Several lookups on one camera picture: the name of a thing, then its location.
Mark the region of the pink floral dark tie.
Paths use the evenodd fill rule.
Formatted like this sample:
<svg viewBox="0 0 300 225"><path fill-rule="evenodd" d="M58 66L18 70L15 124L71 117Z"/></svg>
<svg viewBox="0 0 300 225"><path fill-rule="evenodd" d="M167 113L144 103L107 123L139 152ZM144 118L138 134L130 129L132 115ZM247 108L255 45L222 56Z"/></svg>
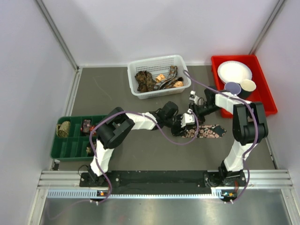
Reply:
<svg viewBox="0 0 300 225"><path fill-rule="evenodd" d="M198 133L196 133L196 125L189 126L181 135L183 138L221 138L223 137L227 130L224 129L219 124L214 125L200 125L198 128Z"/></svg>

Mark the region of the white plastic basket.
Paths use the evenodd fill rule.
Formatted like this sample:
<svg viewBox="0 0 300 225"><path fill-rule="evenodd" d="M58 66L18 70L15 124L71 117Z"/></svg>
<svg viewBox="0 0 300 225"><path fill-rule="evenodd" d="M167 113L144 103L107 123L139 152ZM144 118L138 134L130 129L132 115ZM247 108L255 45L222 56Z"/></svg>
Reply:
<svg viewBox="0 0 300 225"><path fill-rule="evenodd" d="M144 93L138 91L138 82L135 79L135 75L138 72L150 72L153 78L156 78L160 74L168 76L170 66L177 66L178 77L183 78L183 86L164 90L149 91ZM127 66L128 81L131 92L139 99L147 99L182 93L186 88L190 87L191 85L191 80L188 77L186 77L183 73L184 70L187 70L187 66L180 55L168 55L132 61Z"/></svg>

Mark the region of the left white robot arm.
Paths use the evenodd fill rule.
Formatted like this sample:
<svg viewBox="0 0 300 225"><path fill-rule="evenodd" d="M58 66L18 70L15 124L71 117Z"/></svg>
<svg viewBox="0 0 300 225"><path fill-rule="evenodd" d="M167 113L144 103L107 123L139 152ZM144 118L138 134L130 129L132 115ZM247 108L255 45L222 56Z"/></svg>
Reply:
<svg viewBox="0 0 300 225"><path fill-rule="evenodd" d="M178 106L167 102L162 108L152 112L124 112L116 107L92 130L96 134L96 143L91 144L94 158L88 168L90 182L101 186L106 182L106 172L113 150L117 148L132 130L157 130L167 127L173 136L180 136L187 125L194 124L195 117L189 109L178 115Z"/></svg>

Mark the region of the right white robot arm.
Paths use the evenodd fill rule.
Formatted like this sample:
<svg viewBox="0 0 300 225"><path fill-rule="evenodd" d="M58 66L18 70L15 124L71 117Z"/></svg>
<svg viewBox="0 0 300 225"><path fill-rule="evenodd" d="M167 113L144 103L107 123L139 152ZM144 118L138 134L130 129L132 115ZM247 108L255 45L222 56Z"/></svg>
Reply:
<svg viewBox="0 0 300 225"><path fill-rule="evenodd" d="M211 187L231 185L244 178L245 162L252 149L265 137L269 130L264 106L261 102L249 102L227 91L217 91L211 87L204 90L206 100L200 104L195 91L190 92L189 108L197 118L204 117L219 109L232 114L232 134L234 142L225 160L218 168L218 174L206 174L206 183Z"/></svg>

